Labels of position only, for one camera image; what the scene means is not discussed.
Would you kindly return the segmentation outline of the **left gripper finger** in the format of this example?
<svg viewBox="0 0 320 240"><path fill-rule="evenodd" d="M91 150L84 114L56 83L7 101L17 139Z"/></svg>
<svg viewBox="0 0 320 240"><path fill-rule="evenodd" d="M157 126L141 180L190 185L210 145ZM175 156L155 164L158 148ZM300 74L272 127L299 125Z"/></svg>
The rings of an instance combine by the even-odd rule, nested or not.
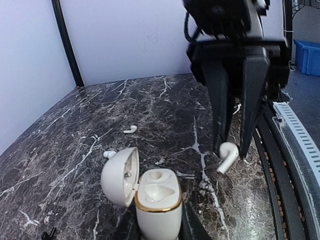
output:
<svg viewBox="0 0 320 240"><path fill-rule="evenodd" d="M181 239L212 240L188 202L182 202Z"/></svg>

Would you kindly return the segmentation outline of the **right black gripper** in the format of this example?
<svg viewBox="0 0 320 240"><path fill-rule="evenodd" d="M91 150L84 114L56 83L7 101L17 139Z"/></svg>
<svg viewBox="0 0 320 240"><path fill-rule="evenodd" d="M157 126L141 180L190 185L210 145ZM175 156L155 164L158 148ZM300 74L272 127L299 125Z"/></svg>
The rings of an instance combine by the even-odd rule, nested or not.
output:
<svg viewBox="0 0 320 240"><path fill-rule="evenodd" d="M266 16L270 1L265 0L266 10L260 10L260 18ZM289 80L289 51L285 39L249 37L251 19L247 0L185 0L184 36L189 42L187 56L195 79L206 85L212 109L213 152L220 154L220 145L227 141L230 118L228 106L229 77L221 61L204 61L200 72L198 60L192 57L196 46L217 47L222 56L227 52L223 46L231 47L235 53L241 47L273 46L280 50L279 55L271 56L271 81L275 86L284 88ZM266 95L266 78L270 67L265 55L251 55L243 61L242 78L242 117L240 127L239 155L245 158L252 135L257 125Z"/></svg>

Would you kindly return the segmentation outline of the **beige gold-rimmed charging case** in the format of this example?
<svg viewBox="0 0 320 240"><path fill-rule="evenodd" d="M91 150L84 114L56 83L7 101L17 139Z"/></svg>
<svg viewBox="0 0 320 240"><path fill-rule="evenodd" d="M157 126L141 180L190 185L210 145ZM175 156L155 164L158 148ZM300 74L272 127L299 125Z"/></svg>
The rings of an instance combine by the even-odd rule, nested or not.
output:
<svg viewBox="0 0 320 240"><path fill-rule="evenodd" d="M153 168L140 174L137 147L120 150L101 172L104 195L114 204L135 204L136 219L146 240L175 240L182 223L182 190L176 174Z"/></svg>

